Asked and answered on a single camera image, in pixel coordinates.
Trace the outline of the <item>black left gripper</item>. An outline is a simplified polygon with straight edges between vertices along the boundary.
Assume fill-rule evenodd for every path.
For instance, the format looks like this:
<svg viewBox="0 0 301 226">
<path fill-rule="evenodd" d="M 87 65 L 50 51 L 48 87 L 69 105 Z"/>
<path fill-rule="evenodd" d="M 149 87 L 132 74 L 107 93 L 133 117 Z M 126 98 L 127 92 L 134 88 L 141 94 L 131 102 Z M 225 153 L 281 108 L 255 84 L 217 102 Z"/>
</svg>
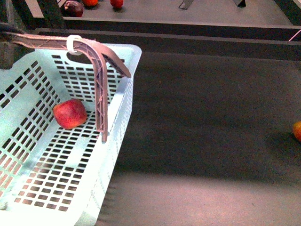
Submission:
<svg viewBox="0 0 301 226">
<path fill-rule="evenodd" d="M 26 49 L 12 43 L 7 33 L 24 34 L 25 32 L 9 23 L 0 23 L 0 68 L 10 69 L 13 64 L 26 55 Z"/>
</svg>

